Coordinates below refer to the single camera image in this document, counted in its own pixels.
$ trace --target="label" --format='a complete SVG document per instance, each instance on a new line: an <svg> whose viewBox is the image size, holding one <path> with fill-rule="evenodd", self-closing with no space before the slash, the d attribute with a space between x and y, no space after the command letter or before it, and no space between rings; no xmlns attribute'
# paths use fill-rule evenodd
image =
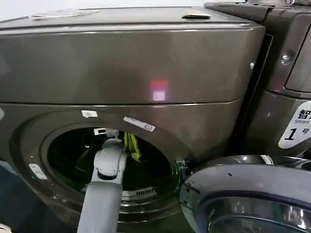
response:
<svg viewBox="0 0 311 233"><path fill-rule="evenodd" d="M107 137L118 138L119 131L118 130L109 129L109 128L97 128L97 129L94 129L94 135L101 135L101 134L106 134Z"/></svg>
<svg viewBox="0 0 311 233"><path fill-rule="evenodd" d="M282 149L292 148L310 137L311 101L308 101L297 108L283 136L278 142L278 146Z"/></svg>
<svg viewBox="0 0 311 233"><path fill-rule="evenodd" d="M82 116L85 118L97 117L97 112L92 110L81 110Z"/></svg>
<svg viewBox="0 0 311 233"><path fill-rule="evenodd" d="M48 177L43 173L38 164L29 164L31 171L41 180L47 180Z"/></svg>
<svg viewBox="0 0 311 233"><path fill-rule="evenodd" d="M144 129L144 130L148 130L148 131L150 131L150 132L153 132L153 130L155 130L155 126L150 125L150 124L145 123L145 122L141 122L141 121L136 120L136 119L133 119L133 118L129 118L129 117L127 117L127 116L125 116L125 117L123 118L123 120L126 121L126 122L128 122L128 123L130 123L130 124L136 125L136 126L142 128L142 129Z"/></svg>
<svg viewBox="0 0 311 233"><path fill-rule="evenodd" d="M45 19L45 18L60 18L60 17L76 17L87 14L92 14L95 12L100 12L100 10L79 10L79 9L66 9L66 10L58 10L51 11L46 13L34 14L28 16L31 19Z"/></svg>

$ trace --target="robotic arm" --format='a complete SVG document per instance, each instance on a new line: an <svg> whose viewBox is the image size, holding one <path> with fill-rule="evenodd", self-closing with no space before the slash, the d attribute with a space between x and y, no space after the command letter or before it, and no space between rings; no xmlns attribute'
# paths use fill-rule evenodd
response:
<svg viewBox="0 0 311 233"><path fill-rule="evenodd" d="M116 233L127 154L122 141L110 138L94 159L77 233Z"/></svg>

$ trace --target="washer lid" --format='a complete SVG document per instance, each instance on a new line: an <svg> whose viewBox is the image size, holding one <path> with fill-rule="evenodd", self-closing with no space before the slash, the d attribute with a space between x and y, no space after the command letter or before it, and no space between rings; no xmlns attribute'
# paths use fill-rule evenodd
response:
<svg viewBox="0 0 311 233"><path fill-rule="evenodd" d="M196 233L311 232L311 161L238 155L205 164L180 191Z"/></svg>

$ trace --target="yellow fabric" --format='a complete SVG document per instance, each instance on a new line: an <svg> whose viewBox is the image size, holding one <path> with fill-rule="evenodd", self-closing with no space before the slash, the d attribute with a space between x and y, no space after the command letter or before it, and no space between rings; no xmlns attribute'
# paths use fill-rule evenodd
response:
<svg viewBox="0 0 311 233"><path fill-rule="evenodd" d="M140 152L134 134L124 133L124 149L135 161L140 162Z"/></svg>

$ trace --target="white wall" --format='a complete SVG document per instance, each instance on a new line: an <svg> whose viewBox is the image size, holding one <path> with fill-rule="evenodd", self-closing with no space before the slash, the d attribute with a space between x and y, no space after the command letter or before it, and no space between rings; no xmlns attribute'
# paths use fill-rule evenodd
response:
<svg viewBox="0 0 311 233"><path fill-rule="evenodd" d="M207 1L217 0L0 0L0 21L68 8L203 6Z"/></svg>

